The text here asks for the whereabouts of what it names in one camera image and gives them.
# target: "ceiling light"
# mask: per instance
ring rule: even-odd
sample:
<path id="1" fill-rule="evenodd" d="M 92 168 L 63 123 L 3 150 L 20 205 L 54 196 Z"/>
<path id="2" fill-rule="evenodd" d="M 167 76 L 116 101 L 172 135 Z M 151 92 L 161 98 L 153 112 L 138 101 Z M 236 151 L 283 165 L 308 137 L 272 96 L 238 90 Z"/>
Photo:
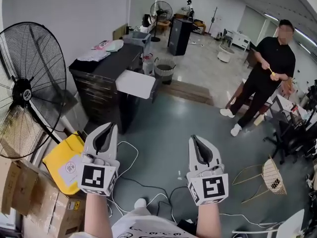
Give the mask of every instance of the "ceiling light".
<path id="1" fill-rule="evenodd" d="M 272 19 L 274 19 L 274 20 L 276 20 L 276 21 L 279 21 L 277 18 L 274 18 L 274 17 L 271 16 L 271 15 L 268 15 L 268 14 L 266 14 L 266 13 L 264 13 L 264 15 L 267 16 L 267 17 L 269 17 L 269 18 L 272 18 Z"/>
<path id="2" fill-rule="evenodd" d="M 303 48 L 304 50 L 306 50 L 309 54 L 311 53 L 303 44 L 301 44 L 300 42 L 299 42 L 298 44 L 301 45 L 302 48 Z"/>
<path id="3" fill-rule="evenodd" d="M 300 30 L 295 28 L 296 32 L 298 32 L 301 36 L 305 37 L 307 40 L 309 40 L 315 47 L 317 47 L 316 42 L 314 42 L 311 38 L 309 38 L 306 34 L 302 33 Z"/>

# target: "ceiling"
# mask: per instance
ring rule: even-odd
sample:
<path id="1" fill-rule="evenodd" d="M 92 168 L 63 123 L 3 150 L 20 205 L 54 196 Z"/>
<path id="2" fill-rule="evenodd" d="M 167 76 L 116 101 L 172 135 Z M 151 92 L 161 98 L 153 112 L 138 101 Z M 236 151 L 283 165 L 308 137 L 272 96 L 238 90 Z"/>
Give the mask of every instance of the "ceiling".
<path id="1" fill-rule="evenodd" d="M 317 13 L 307 0 L 242 0 L 259 13 L 267 13 L 278 19 L 288 19 L 293 25 L 317 43 Z M 299 34 L 295 39 L 317 54 L 317 48 Z"/>

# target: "man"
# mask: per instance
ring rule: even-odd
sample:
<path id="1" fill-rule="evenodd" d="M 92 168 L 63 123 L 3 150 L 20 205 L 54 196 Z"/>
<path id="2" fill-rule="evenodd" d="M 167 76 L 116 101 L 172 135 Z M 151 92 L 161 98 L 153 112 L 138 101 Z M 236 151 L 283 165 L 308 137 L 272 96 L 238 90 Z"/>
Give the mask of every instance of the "man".
<path id="1" fill-rule="evenodd" d="M 230 109 L 220 110 L 223 116 L 234 118 L 242 105 L 254 94 L 249 109 L 231 130 L 232 136 L 237 136 L 239 131 L 252 120 L 281 81 L 287 81 L 293 77 L 296 60 L 288 46 L 293 35 L 292 23 L 283 19 L 279 22 L 278 37 L 266 37 L 257 46 L 255 56 L 258 63 L 244 84 L 242 93 Z"/>
<path id="2" fill-rule="evenodd" d="M 189 13 L 190 13 L 190 11 L 191 11 L 192 9 L 193 9 L 192 1 L 191 1 L 191 0 L 188 0 L 188 1 L 187 1 L 187 5 L 186 5 L 185 7 L 182 7 L 183 14 L 188 17 L 188 16 L 189 16 Z"/>
<path id="3" fill-rule="evenodd" d="M 124 215 L 111 228 L 107 199 L 87 194 L 85 232 L 71 238 L 220 238 L 220 218 L 217 204 L 199 206 L 196 236 L 180 229 L 175 223 L 153 216 L 146 209 L 145 199 L 140 198 L 134 210 Z"/>

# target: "black shirt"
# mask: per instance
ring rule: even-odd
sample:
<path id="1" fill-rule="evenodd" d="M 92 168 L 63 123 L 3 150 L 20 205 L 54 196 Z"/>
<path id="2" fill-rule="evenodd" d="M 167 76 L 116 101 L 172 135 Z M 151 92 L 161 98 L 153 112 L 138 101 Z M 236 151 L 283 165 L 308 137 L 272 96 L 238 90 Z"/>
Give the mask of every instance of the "black shirt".
<path id="1" fill-rule="evenodd" d="M 266 37 L 259 43 L 256 51 L 269 63 L 273 72 L 293 77 L 296 59 L 288 45 L 280 45 L 277 38 Z M 262 64 L 258 62 L 251 71 L 249 78 L 256 82 L 260 90 L 272 95 L 281 80 L 273 81 L 270 79 L 270 75 L 271 71 L 269 69 L 264 70 Z"/>

